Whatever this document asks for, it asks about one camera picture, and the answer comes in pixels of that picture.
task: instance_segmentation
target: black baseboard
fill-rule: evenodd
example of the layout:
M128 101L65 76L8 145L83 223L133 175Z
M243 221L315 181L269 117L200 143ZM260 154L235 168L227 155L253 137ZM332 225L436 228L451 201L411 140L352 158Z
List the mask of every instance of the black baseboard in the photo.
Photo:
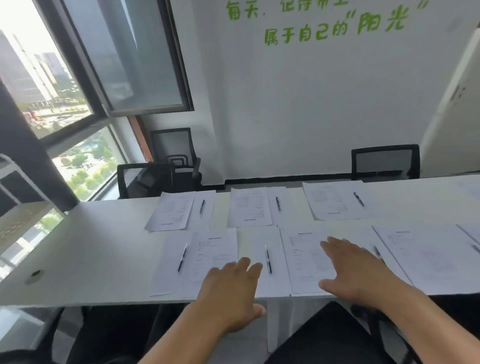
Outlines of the black baseboard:
M204 186L205 190L225 190L227 184L270 183L270 182L297 182L297 181L320 181L320 180L349 180L351 173L336 174L307 174L303 176L284 176L267 178L242 178L238 180L225 180L225 184Z

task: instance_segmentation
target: hand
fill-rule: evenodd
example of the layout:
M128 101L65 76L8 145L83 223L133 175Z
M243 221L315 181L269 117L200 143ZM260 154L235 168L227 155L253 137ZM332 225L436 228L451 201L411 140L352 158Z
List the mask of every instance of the hand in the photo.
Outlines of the hand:
M336 278L318 282L322 290L364 306L382 309L393 295L413 288L367 249L346 239L329 236L327 240L320 242L320 245L332 260Z
M253 303L262 264L250 267L249 258L212 268L205 277L197 300L199 315L206 315L221 326L223 333L236 332L266 315L265 308Z

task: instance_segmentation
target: tall building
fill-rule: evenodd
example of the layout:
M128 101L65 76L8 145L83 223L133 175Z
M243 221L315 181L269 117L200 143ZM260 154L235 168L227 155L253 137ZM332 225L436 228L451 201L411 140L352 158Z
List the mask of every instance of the tall building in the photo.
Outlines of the tall building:
M16 103L31 104L58 97L38 60L27 54L14 35L1 30L0 78Z
M62 67L59 58L54 52L44 52L35 55L36 59L44 69L47 76L51 74L53 76L52 83L60 84L63 88L72 87L72 81L68 73Z

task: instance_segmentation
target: white table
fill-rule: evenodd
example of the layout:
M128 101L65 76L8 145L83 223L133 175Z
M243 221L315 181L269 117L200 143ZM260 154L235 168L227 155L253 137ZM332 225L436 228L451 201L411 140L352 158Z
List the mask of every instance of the white table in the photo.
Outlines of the white table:
M430 223L480 222L480 201L455 181L480 176L432 178L369 183L387 211L375 219L330 221L342 237L358 225L399 221ZM314 221L301 188L288 189L294 206L292 226ZM181 302L176 295L149 296L150 280L169 232L148 233L145 224L159 198L80 203L66 219L0 283L0 305L79 306L128 303ZM227 225L229 193L217 193L211 229ZM238 229L239 256L249 244ZM45 271L26 285L32 272ZM308 295L308 297L331 297ZM278 298L268 299L269 347L276 346L270 332L278 328Z

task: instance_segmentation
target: forearm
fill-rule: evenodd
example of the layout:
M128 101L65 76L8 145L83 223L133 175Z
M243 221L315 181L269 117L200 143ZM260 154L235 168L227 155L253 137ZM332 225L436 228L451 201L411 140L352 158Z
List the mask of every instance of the forearm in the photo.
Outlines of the forearm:
M205 320L190 304L139 364L203 364L223 336L221 325Z
M421 291L410 286L399 289L380 309L425 364L480 363L480 341Z

